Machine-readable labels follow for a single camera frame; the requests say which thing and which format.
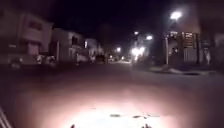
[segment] asphalt road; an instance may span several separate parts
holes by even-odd
[[[221,75],[154,74],[113,63],[1,78],[0,103],[15,128],[94,127],[95,118],[108,127],[100,116],[110,114],[121,122],[150,114],[153,128],[224,127]]]

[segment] house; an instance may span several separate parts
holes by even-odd
[[[224,2],[209,0],[172,1],[174,4],[170,10],[181,11],[182,16],[177,21],[169,20],[168,30],[190,33],[190,35],[198,34],[198,44],[194,43],[195,41],[190,41],[192,45],[187,43],[187,46],[184,47],[184,57],[190,57],[191,60],[202,58],[201,62],[207,61],[207,64],[210,64],[208,61],[211,61],[213,66],[223,65],[224,17],[222,13],[224,12]]]
[[[38,16],[1,7],[0,28],[1,58],[12,55],[14,59],[20,58],[23,63],[32,64],[40,52],[48,51],[52,23]]]
[[[55,56],[60,62],[75,62],[77,54],[84,51],[84,39],[81,34],[54,28],[52,43],[58,44],[55,48]]]
[[[180,12],[178,19],[167,19],[168,52],[174,53],[178,61],[185,64],[198,65],[206,61],[204,45],[204,28],[197,2],[172,0],[172,12]]]
[[[104,53],[103,48],[100,46],[99,42],[93,38],[87,38],[85,40],[85,48],[88,48],[90,56]]]

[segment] wall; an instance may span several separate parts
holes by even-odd
[[[95,39],[87,38],[85,42],[87,43],[87,47],[90,48],[97,48],[98,46],[98,43]]]
[[[48,51],[48,45],[51,40],[52,24],[36,17],[32,14],[12,10],[1,9],[0,15],[0,38],[1,43],[16,43],[22,40],[39,43],[43,52]],[[37,30],[29,26],[30,22],[41,25]]]
[[[169,21],[170,30],[200,33],[199,17],[197,12],[197,6],[194,2],[174,2],[170,9],[170,15],[174,11],[180,11],[182,17],[177,21],[167,19]]]
[[[224,1],[198,0],[197,6],[204,33],[224,33]]]
[[[77,49],[81,49],[82,36],[78,33],[65,31],[60,28],[55,28],[52,34],[52,40],[60,43],[59,60],[63,62],[74,61]]]
[[[0,43],[14,42],[17,37],[19,15],[4,8],[1,8],[0,11]]]
[[[52,23],[44,21],[41,18],[29,13],[22,13],[21,17],[23,21],[21,24],[22,27],[20,37],[26,40],[41,43],[41,51],[47,52],[51,41]]]

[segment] window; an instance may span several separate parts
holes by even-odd
[[[74,36],[72,37],[72,45],[78,45],[78,39]]]
[[[29,22],[29,28],[33,28],[33,29],[36,29],[36,30],[42,30],[42,25],[40,23],[36,23],[34,21],[30,21]]]
[[[0,18],[2,18],[4,16],[4,11],[0,10]]]

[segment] sidewalk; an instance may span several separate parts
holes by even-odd
[[[154,73],[177,74],[177,75],[214,75],[214,74],[217,74],[217,72],[214,70],[192,69],[192,70],[183,71],[183,70],[178,70],[178,69],[171,68],[168,66],[160,66],[160,67],[154,66],[154,67],[150,67],[148,70],[150,72],[154,72]]]
[[[41,75],[58,75],[66,72],[75,72],[83,68],[92,66],[93,64],[83,63],[77,65],[76,63],[60,63],[55,68],[50,68],[44,65],[23,66],[21,69],[12,70],[9,67],[0,66],[0,76],[41,76]]]

